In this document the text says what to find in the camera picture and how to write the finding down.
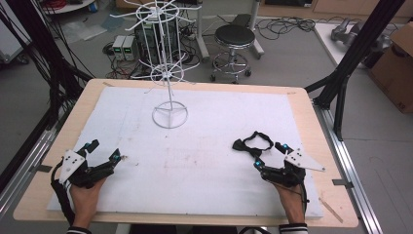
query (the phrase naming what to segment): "cardboard box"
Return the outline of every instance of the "cardboard box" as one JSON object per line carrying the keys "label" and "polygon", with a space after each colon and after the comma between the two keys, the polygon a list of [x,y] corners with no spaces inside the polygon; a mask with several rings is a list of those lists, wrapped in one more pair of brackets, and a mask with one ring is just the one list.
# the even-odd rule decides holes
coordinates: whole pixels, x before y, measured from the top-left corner
{"label": "cardboard box", "polygon": [[413,22],[394,32],[391,39],[392,46],[369,75],[402,113],[413,113]]}
{"label": "cardboard box", "polygon": [[[145,3],[150,3],[154,1],[153,0],[128,0],[128,2],[133,2],[137,4],[145,4]],[[116,7],[121,8],[121,9],[126,9],[126,8],[137,9],[138,8],[138,6],[127,3],[124,0],[116,0]]]}

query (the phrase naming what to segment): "black stool seat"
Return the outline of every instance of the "black stool seat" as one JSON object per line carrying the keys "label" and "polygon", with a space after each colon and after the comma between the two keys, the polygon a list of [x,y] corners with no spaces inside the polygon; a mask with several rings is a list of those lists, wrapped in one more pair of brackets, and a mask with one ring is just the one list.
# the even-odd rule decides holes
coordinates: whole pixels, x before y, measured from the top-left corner
{"label": "black stool seat", "polygon": [[255,35],[244,26],[228,24],[216,29],[215,39],[229,46],[245,46],[255,40]]}

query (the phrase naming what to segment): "circular base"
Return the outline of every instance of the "circular base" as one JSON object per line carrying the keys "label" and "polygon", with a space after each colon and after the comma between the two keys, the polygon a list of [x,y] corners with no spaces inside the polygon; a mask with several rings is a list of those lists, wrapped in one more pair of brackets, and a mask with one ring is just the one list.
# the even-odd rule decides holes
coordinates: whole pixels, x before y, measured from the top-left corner
{"label": "circular base", "polygon": [[154,108],[152,119],[161,128],[174,129],[188,119],[188,109],[177,101],[166,101]]}
{"label": "circular base", "polygon": [[[229,60],[220,64],[219,60]],[[232,58],[228,52],[221,53],[213,59],[214,71],[220,71],[226,74],[236,75],[249,69],[248,60],[240,55],[235,54]]]}

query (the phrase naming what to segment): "white board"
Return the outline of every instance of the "white board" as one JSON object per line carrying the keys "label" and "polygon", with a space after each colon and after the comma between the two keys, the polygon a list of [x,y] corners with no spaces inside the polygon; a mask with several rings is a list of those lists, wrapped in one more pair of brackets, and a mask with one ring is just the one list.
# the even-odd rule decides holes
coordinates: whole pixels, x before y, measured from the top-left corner
{"label": "white board", "polygon": [[[273,141],[301,147],[288,98],[285,95],[212,91],[173,91],[173,100],[185,104],[187,122],[163,129],[152,121],[152,111],[169,100],[167,90],[105,88],[74,150],[98,139],[100,146],[87,160],[90,166],[107,161],[119,148],[121,161],[101,191],[101,212],[284,216],[279,195],[262,180],[246,152],[232,149],[238,138],[254,131]],[[264,140],[249,146],[266,148]],[[282,167],[276,148],[261,159]],[[322,216],[309,171],[307,217]],[[54,197],[49,210],[59,210]]]}

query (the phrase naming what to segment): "metal frame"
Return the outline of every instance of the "metal frame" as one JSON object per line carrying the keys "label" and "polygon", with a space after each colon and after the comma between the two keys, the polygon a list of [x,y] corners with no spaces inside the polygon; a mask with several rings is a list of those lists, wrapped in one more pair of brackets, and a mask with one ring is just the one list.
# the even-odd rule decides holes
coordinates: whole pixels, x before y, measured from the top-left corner
{"label": "metal frame", "polygon": [[19,166],[19,169],[14,173],[9,183],[0,195],[0,220],[5,215],[9,207],[12,205],[22,189],[27,185],[27,182],[35,175],[43,158],[52,146],[57,137],[56,123],[50,130],[45,130],[38,140],[34,143],[31,151]]}
{"label": "metal frame", "polygon": [[333,115],[329,110],[322,109],[319,106],[314,106],[314,108],[319,116],[319,122],[324,126],[331,137],[331,144],[334,147],[333,153],[335,153],[333,155],[340,164],[339,170],[341,170],[342,177],[345,180],[345,184],[342,185],[345,185],[350,195],[352,195],[354,205],[357,207],[357,215],[362,219],[364,227],[368,233],[383,233],[380,223],[374,214],[366,193],[364,192],[364,188],[362,187],[349,151],[344,142],[334,132]]}
{"label": "metal frame", "polygon": [[403,3],[404,0],[379,1],[354,43],[350,46],[336,69],[327,77],[305,88],[309,93],[325,86],[321,91],[321,94],[314,99],[315,105],[318,105],[323,109],[329,109],[330,103],[337,96],[333,129],[339,140],[343,140],[341,127],[343,123],[347,82],[352,73],[356,70],[358,64],[365,56],[367,56],[373,43],[381,35]]}

